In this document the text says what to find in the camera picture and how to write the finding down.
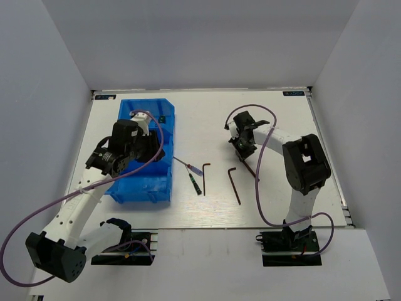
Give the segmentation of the large brown hex key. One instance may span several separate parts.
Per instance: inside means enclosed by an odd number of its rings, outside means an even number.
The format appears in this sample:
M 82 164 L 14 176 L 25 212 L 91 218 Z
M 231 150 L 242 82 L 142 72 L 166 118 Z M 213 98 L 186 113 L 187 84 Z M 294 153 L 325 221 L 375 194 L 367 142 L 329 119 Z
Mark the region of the large brown hex key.
M 251 173 L 251 175 L 252 175 L 257 181 L 259 181 L 259 179 L 258 179 L 258 177 L 257 177 L 257 175 L 256 175 L 256 172 L 253 171 L 253 169 L 251 168 L 251 166 L 250 166 L 246 161 L 243 161 L 242 163 L 244 164 L 244 166 L 246 167 L 246 169 Z

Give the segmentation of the stubby screwdriver orange cap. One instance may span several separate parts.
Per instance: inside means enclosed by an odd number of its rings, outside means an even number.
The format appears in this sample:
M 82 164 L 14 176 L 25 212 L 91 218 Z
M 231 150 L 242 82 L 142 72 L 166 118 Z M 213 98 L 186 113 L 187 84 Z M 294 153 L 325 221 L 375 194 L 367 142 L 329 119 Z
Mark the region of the stubby screwdriver orange cap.
M 166 123 L 166 116 L 161 115 L 161 116 L 159 117 L 158 121 L 159 121 L 159 123 L 161 123 L 161 124 L 165 124 L 165 123 Z

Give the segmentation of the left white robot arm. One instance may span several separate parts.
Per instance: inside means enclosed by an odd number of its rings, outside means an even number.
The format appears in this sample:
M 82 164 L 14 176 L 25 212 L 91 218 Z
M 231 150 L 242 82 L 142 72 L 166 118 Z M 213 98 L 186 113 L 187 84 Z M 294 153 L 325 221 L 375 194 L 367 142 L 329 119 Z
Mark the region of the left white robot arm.
M 128 222 L 110 218 L 100 227 L 82 235 L 82 230 L 102 196 L 132 161 L 159 161 L 164 156 L 150 119 L 120 119 L 112 134 L 101 140 L 86 162 L 76 187 L 76 196 L 62 205 L 41 233 L 30 233 L 25 245 L 34 266 L 65 282 L 75 281 L 85 264 L 103 251 L 116 247 L 126 250 L 132 244 Z

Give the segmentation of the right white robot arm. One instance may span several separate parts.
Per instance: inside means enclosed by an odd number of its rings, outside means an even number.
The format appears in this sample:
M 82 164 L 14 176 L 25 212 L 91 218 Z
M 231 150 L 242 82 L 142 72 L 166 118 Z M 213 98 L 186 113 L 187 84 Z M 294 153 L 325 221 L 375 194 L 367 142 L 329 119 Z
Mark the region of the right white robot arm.
M 240 160 L 260 146 L 283 157 L 284 171 L 292 188 L 288 213 L 283 221 L 283 242 L 297 250 L 311 233 L 311 216 L 320 189 L 331 176 L 331 169 L 317 135 L 292 135 L 266 120 L 255 121 L 248 111 L 237 114 L 224 128 L 231 134 L 229 143 Z

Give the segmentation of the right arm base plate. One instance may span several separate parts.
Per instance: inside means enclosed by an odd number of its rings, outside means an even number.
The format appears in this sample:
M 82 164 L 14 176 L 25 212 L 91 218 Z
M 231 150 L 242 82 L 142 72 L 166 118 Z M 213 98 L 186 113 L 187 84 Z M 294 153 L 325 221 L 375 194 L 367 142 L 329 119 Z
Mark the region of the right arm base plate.
M 317 267 L 322 266 L 317 235 L 312 231 L 309 237 L 302 238 L 295 246 L 284 240 L 281 231 L 263 231 L 255 237 L 261 244 L 264 267 Z

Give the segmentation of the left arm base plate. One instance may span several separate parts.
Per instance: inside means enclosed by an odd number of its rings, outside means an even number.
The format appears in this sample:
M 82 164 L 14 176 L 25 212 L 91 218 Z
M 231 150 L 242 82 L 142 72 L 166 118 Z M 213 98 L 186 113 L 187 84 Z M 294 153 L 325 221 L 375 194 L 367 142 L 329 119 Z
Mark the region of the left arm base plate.
M 91 259 L 93 266 L 145 266 L 152 265 L 157 252 L 158 232 L 132 230 L 126 245 L 107 251 Z

